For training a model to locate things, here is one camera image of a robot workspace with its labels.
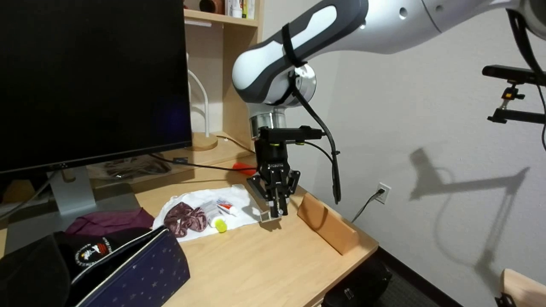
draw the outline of shelf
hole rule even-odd
[[[190,8],[185,8],[185,19],[197,20],[197,22],[210,22],[215,26],[241,26],[241,27],[258,29],[258,20],[255,19],[236,19],[222,14],[209,14],[209,12],[190,10]]]

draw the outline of wall outlet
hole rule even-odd
[[[379,203],[383,203],[383,205],[388,205],[388,196],[389,196],[389,193],[391,193],[391,186],[388,186],[388,184],[384,184],[384,182],[379,182],[379,184],[377,184],[377,191],[379,191],[379,189],[383,189],[384,193],[379,194],[379,196],[376,198],[376,201],[379,201]]]

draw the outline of red object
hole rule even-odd
[[[226,210],[231,210],[234,205],[231,205],[231,203],[222,203],[220,206],[226,208]]]
[[[108,254],[108,247],[104,246],[104,242],[98,242],[98,249],[101,256]]]
[[[256,167],[243,164],[243,162],[236,162],[234,169],[238,169],[238,172],[241,172],[241,174],[244,174],[248,177],[253,177],[256,174]]]

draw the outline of white fabric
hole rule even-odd
[[[258,223],[258,210],[256,210],[256,206],[253,206],[249,193],[241,186],[231,186],[231,188],[202,189],[202,191],[193,191],[193,193],[173,196],[162,206],[162,210],[156,217],[152,227],[157,228],[157,227],[164,225],[164,218],[166,218],[168,211],[173,206],[180,205],[181,201],[185,201],[191,208],[198,208],[205,203],[219,201],[219,199],[224,199],[232,205],[231,213],[222,215],[222,218],[227,223],[227,232],[239,228],[243,225]],[[219,234],[217,228],[214,228],[212,225],[207,225],[207,228],[203,232],[188,230],[186,237],[180,237],[178,240],[186,242],[186,240],[195,240],[198,237],[207,237],[207,235],[215,235],[215,234]]]

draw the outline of black cable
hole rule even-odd
[[[313,143],[313,141],[296,141],[296,145],[309,145],[309,147],[314,147],[314,148],[318,148],[319,152],[323,152],[330,162],[333,162],[331,155],[330,155],[323,147],[319,147],[319,145],[316,145],[316,143]]]
[[[362,211],[376,199],[379,198],[383,193],[386,193],[384,189],[377,189],[376,194],[372,194],[364,206],[360,208],[360,211],[357,213],[357,217],[352,220],[352,223],[355,223],[359,220],[359,217],[362,215]]]
[[[533,46],[531,46],[531,41],[529,41],[529,36],[528,36],[528,22],[516,10],[507,10],[507,14],[509,14],[509,20],[511,20],[511,27],[512,27],[512,34],[514,34],[516,44],[517,44],[521,55],[524,56],[524,60],[528,61],[528,65],[531,66],[538,84],[541,84],[543,80],[546,80],[546,75],[545,75],[540,61],[536,60],[534,53],[533,53]],[[541,101],[543,101],[543,107],[545,107],[545,126],[543,126],[541,141],[543,141],[543,148],[546,150],[546,101],[545,101],[541,85],[538,85],[538,90],[540,90],[540,95],[541,95]]]
[[[60,170],[55,170],[55,172],[48,177],[48,181],[46,181],[38,191],[35,191],[35,194],[33,194],[29,199],[26,199],[26,201],[16,205],[12,210],[2,213],[2,215],[0,215],[0,222],[4,222],[6,218],[11,218],[11,217],[16,215],[17,211],[21,211],[24,206],[28,206],[29,203],[33,203],[33,201],[52,184],[53,177],[55,177],[58,172],[60,172]]]
[[[243,150],[251,152],[251,153],[256,153],[255,150],[251,150],[251,148],[244,147],[243,143],[239,143],[238,140],[234,140],[234,138],[231,138],[231,136],[217,135],[217,138],[229,140],[229,141],[236,143],[238,147],[241,147]]]
[[[342,201],[342,177],[340,177],[340,164],[338,164],[338,155],[340,150],[337,147],[337,140],[331,135],[330,128],[325,124],[325,121],[321,119],[321,116],[309,106],[308,99],[302,95],[302,92],[296,87],[296,75],[290,73],[289,75],[289,84],[292,87],[294,95],[301,101],[301,104],[306,107],[306,111],[311,114],[311,118],[314,121],[318,121],[318,124],[323,128],[328,141],[330,141],[330,148],[331,148],[331,177],[333,177],[333,194],[335,194],[335,201],[340,203]]]
[[[541,102],[543,102],[543,107],[545,107],[545,116],[546,116],[546,99],[545,99],[545,94],[543,94],[543,87],[536,85],[536,89],[540,90]],[[543,126],[543,148],[546,150],[546,123]]]
[[[243,167],[243,169],[231,169],[231,167],[217,167],[217,165],[205,165],[205,164],[191,164],[185,160],[169,160],[154,153],[149,153],[152,159],[157,159],[166,164],[174,164],[174,165],[190,165],[190,167],[202,167],[202,169],[219,169],[219,170],[227,170],[227,172],[241,172],[241,170],[256,170],[256,167]]]

